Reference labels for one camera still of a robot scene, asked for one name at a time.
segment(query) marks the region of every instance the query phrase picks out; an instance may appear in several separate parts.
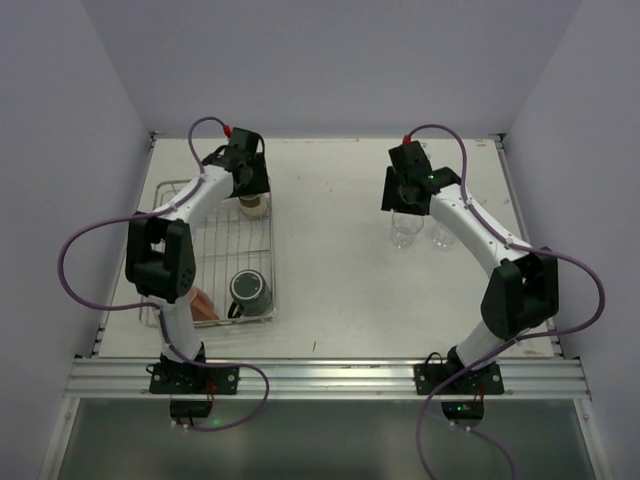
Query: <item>white wall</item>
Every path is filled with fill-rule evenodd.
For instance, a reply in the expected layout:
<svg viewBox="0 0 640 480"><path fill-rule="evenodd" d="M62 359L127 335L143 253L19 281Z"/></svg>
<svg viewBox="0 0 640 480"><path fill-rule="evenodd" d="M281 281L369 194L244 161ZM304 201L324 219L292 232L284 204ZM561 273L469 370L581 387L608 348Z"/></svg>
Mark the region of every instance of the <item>white wall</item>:
<svg viewBox="0 0 640 480"><path fill-rule="evenodd" d="M144 121L265 135L504 132L580 0L83 0Z"/></svg>
<svg viewBox="0 0 640 480"><path fill-rule="evenodd" d="M66 237L132 211L147 134L78 0L0 2L0 478L36 478L74 353L99 316L56 277ZM81 242L69 271L105 300L122 237Z"/></svg>
<svg viewBox="0 0 640 480"><path fill-rule="evenodd" d="M601 323L564 343L619 479L640 471L639 27L637 1L585 0L507 137L533 239L586 260L607 288ZM563 267L563 326L593 311L585 277Z"/></svg>

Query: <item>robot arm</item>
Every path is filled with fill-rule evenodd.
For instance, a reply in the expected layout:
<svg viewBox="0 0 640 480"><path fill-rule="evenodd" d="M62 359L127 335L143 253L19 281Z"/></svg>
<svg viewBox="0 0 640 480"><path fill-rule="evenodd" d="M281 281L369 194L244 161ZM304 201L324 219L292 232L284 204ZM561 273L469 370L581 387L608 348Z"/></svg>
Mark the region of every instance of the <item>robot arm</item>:
<svg viewBox="0 0 640 480"><path fill-rule="evenodd" d="M449 351L446 376L557 313L558 267L555 258L500 244L462 200L460 177L447 167L434 171L419 142L393 148L389 155L393 166L387 169L382 209L433 216L461 240L489 277L480 308L482 320L467 338ZM502 227L480 205L475 203L474 206L505 238L528 245ZM492 361L480 364L474 370L480 370Z"/></svg>
<svg viewBox="0 0 640 480"><path fill-rule="evenodd" d="M160 305L173 346L191 360L204 358L188 298L196 273L191 227L229 197L269 191L264 154L257 153L260 139L257 133L235 128L229 144L203 160L203 172L154 211L166 213L129 224L127 279ZM164 251L153 248L162 242ZM182 363L167 345L163 357Z"/></svg>

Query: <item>mug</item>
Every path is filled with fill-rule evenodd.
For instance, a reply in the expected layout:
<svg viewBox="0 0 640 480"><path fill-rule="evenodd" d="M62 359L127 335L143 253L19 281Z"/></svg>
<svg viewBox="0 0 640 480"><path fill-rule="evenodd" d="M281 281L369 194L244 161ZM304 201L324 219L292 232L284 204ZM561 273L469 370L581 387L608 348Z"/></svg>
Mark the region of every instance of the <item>mug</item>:
<svg viewBox="0 0 640 480"><path fill-rule="evenodd" d="M242 270L236 273L229 284L233 303L228 317L258 317L271 308L271 290L260 272Z"/></svg>

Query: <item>dish rack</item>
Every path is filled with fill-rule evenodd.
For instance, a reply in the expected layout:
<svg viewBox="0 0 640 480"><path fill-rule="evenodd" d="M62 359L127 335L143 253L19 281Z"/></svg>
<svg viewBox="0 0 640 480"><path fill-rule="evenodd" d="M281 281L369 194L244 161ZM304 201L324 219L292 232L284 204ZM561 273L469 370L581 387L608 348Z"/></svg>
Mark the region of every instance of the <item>dish rack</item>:
<svg viewBox="0 0 640 480"><path fill-rule="evenodd" d="M189 183L188 180L161 182L156 187L153 208L167 203ZM196 260L196 278L193 285L203 290L213 301L218 320L194 322L196 327L236 325L264 322L273 318L276 305L275 259L270 194L262 196L267 212L259 218L249 217L240 208L237 198L222 202L203 224L191 232ZM271 290L271 309L259 317L229 318L233 299L229 282L241 270L260 272ZM156 326L158 318L148 307L140 308L138 319L143 325Z"/></svg>

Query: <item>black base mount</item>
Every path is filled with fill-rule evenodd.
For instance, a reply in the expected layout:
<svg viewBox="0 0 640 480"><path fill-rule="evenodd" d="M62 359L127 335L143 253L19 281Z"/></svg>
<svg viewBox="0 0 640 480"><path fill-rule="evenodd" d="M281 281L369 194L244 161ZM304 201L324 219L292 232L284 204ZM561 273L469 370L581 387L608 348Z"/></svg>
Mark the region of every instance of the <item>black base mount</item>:
<svg viewBox="0 0 640 480"><path fill-rule="evenodd" d="M194 359L205 362L204 345ZM151 374L149 393L155 395L235 395L238 389L238 367L205 368L188 363L174 362L164 355L160 361L147 367ZM209 400L171 400L171 417L203 418L211 412Z"/></svg>
<svg viewBox="0 0 640 480"><path fill-rule="evenodd" d="M429 395L447 378L464 368L455 353L455 347L449 351L447 360L444 362L430 362L431 358L433 358L433 354L429 355L426 362L413 366L413 378L418 395ZM438 392L438 395L502 395L503 393L504 384L500 367L494 362L467 373L444 387Z"/></svg>

